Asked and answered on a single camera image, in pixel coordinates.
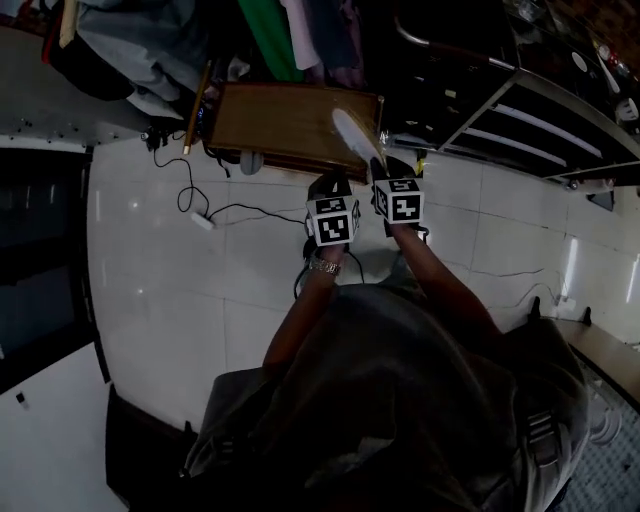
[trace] person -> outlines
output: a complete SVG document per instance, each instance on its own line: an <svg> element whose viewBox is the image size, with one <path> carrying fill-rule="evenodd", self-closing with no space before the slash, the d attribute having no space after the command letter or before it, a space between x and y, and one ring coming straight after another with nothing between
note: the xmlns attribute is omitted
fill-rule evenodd
<svg viewBox="0 0 640 512"><path fill-rule="evenodd" d="M571 350L549 321L502 334L410 227L390 229L402 256L387 279L336 287L345 248L322 248L262 368L216 379L191 496L292 510L551 504L586 442Z"/></svg>

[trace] dark t-shirt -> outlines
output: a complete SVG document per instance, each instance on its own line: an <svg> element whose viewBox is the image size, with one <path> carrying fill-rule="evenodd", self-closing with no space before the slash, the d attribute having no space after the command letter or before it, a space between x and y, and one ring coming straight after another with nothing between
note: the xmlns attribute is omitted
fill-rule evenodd
<svg viewBox="0 0 640 512"><path fill-rule="evenodd" d="M216 380L187 467L234 464L233 438L292 489L358 475L455 509L544 510L584 445L579 366L544 321L464 345L399 290L342 287L291 365Z"/></svg>

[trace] pile of clothes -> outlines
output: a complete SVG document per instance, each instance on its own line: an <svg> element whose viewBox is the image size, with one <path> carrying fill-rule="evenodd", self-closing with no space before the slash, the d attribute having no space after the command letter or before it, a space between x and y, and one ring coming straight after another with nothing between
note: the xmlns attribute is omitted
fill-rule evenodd
<svg viewBox="0 0 640 512"><path fill-rule="evenodd" d="M222 81L362 89L354 1L59 0L42 59L91 96L176 119L188 118L208 59Z"/></svg>

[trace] wristwatch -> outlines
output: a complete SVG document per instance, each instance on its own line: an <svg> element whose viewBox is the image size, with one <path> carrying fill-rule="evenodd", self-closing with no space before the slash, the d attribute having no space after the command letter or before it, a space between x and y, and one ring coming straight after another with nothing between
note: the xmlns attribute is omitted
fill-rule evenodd
<svg viewBox="0 0 640 512"><path fill-rule="evenodd" d="M311 270L320 270L336 277L338 276L338 274L340 274L340 265L338 265L337 263L331 263L327 260L323 260L322 258L318 258L315 255L311 256L309 268Z"/></svg>

